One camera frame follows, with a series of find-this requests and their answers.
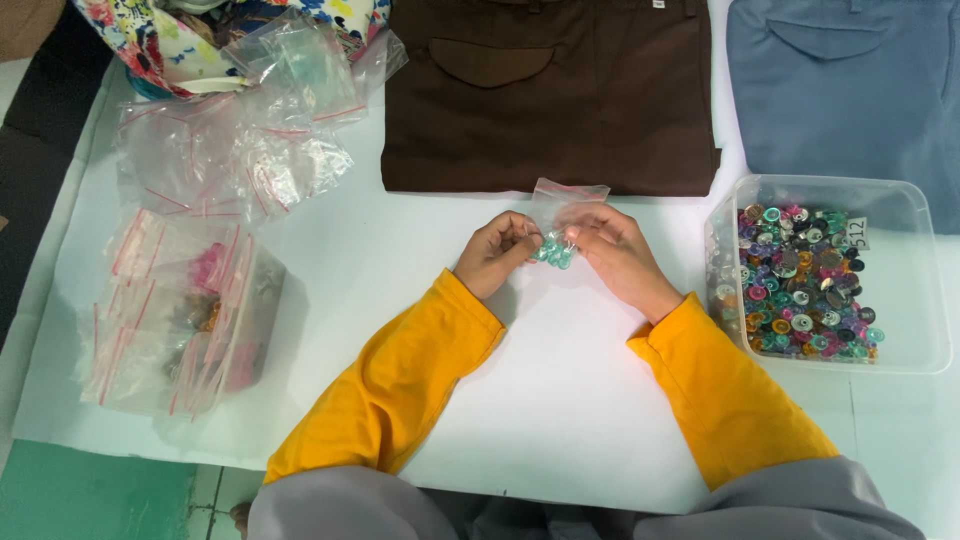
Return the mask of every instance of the brown pants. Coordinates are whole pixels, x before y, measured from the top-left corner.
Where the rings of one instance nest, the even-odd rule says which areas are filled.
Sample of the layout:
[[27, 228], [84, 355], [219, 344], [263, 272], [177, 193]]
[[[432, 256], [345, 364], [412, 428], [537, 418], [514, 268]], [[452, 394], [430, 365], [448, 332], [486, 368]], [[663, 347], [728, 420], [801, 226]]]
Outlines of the brown pants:
[[403, 0], [383, 184], [699, 196], [719, 165], [706, 0]]

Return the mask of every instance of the tile floor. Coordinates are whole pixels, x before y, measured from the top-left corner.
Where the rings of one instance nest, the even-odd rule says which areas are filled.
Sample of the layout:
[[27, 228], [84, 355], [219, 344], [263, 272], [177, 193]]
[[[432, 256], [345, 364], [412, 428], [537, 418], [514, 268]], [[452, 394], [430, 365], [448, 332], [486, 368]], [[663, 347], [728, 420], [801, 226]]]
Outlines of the tile floor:
[[230, 509], [252, 501], [262, 482], [263, 471], [197, 465], [186, 540], [240, 540]]

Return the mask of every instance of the hand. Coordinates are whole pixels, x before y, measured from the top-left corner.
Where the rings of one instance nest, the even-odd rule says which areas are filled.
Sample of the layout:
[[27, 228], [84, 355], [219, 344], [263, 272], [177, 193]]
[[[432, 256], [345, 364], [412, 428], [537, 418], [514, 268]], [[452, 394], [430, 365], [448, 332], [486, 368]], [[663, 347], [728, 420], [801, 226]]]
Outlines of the hand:
[[522, 213], [505, 211], [477, 229], [467, 242], [453, 275], [473, 296], [484, 300], [496, 292], [543, 243], [539, 234], [527, 234], [526, 220]]
[[610, 206], [572, 205], [564, 211], [566, 239], [573, 242], [597, 276], [626, 304], [656, 325], [684, 301], [663, 275], [636, 220]]

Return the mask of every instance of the clothing label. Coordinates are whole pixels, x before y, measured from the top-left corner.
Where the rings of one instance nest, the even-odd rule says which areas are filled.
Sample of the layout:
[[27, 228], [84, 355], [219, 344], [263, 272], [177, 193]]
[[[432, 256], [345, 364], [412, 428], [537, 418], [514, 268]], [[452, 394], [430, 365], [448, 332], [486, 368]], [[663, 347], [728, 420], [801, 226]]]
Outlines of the clothing label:
[[847, 220], [847, 241], [850, 247], [860, 251], [870, 249], [870, 242], [867, 241], [866, 217], [852, 217]]

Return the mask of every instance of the folded blue garment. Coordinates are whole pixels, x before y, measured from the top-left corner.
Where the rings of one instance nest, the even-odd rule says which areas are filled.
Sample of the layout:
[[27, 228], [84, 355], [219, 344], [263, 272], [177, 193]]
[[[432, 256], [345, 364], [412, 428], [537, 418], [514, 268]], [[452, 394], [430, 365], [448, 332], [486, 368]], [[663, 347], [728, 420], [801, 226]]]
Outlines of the folded blue garment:
[[727, 53], [750, 169], [904, 180], [937, 233], [960, 233], [958, 6], [733, 0]]

